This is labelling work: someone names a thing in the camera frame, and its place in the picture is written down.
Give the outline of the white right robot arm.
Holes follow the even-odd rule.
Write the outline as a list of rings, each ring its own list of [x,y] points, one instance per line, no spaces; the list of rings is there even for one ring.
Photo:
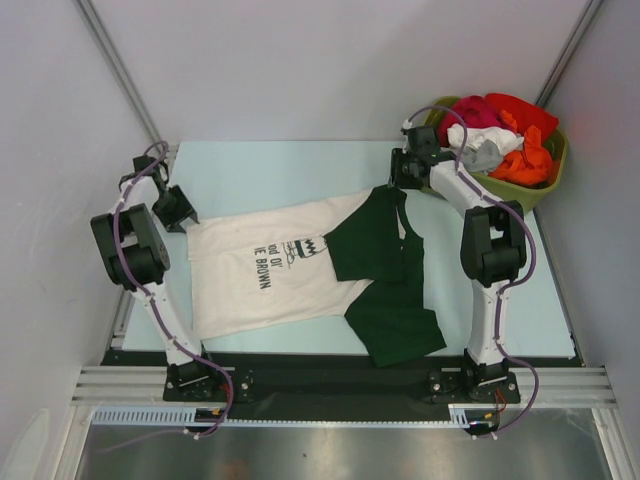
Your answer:
[[[523,210],[516,201],[503,202],[490,194],[464,168],[440,150],[435,129],[401,127],[405,143],[391,152],[389,184],[401,188],[427,187],[449,202],[463,219],[460,261],[471,280],[472,327],[457,372],[429,374],[434,404],[469,401],[491,403],[517,395],[502,340],[502,323],[512,285],[527,262]]]

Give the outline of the cream and green t-shirt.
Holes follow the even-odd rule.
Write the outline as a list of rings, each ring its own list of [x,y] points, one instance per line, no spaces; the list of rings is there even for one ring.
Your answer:
[[[406,201],[378,186],[190,228],[196,334],[342,317],[377,367],[442,350],[436,313],[424,305],[424,241]]]

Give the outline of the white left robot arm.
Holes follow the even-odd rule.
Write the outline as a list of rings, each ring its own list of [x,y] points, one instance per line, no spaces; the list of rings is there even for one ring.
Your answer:
[[[172,299],[169,252],[159,231],[184,234],[199,222],[182,189],[169,183],[163,156],[145,152],[133,159],[134,170],[121,178],[119,197],[107,213],[90,221],[110,280],[130,292],[163,340],[167,361],[163,399],[230,403],[233,382],[215,365]]]

